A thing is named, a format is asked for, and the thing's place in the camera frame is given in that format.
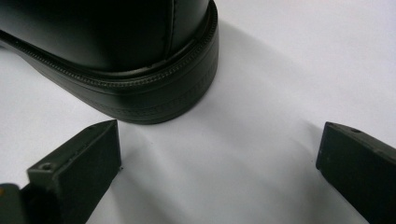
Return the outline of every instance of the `shoe sole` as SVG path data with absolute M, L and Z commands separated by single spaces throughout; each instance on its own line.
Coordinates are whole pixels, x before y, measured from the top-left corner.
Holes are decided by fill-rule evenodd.
M 178 117 L 206 93 L 218 67 L 219 28 L 210 1 L 204 33 L 166 62 L 122 73 L 86 70 L 0 31 L 0 45 L 39 73 L 115 119 L 153 124 Z

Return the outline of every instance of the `black object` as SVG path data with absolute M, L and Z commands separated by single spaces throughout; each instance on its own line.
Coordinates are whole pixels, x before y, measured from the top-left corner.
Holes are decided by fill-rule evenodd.
M 396 223 L 396 149 L 327 122 L 317 168 L 371 224 Z
M 92 125 L 29 168 L 22 190 L 0 185 L 0 223 L 85 223 L 120 165 L 117 121 Z
M 218 14 L 213 0 L 0 0 L 0 45 L 111 117 L 157 123 L 209 88 Z

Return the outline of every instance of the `white tabletop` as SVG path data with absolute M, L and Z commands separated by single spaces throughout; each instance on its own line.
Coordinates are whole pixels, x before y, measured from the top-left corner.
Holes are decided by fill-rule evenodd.
M 157 125 L 119 122 L 124 170 L 88 223 L 367 223 L 315 167 L 325 121 L 396 147 L 396 2 L 217 0 L 219 70 Z M 0 183 L 111 119 L 0 49 Z

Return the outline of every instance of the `black boot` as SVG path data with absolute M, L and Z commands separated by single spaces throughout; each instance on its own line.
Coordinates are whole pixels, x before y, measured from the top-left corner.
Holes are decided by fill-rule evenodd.
M 113 118 L 157 123 L 210 86 L 218 15 L 212 0 L 0 0 L 0 45 Z

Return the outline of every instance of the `shoe upper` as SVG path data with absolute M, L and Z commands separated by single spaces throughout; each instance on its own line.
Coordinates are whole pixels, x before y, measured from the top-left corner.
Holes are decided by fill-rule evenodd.
M 85 68 L 120 72 L 183 49 L 209 0 L 0 0 L 0 30 Z

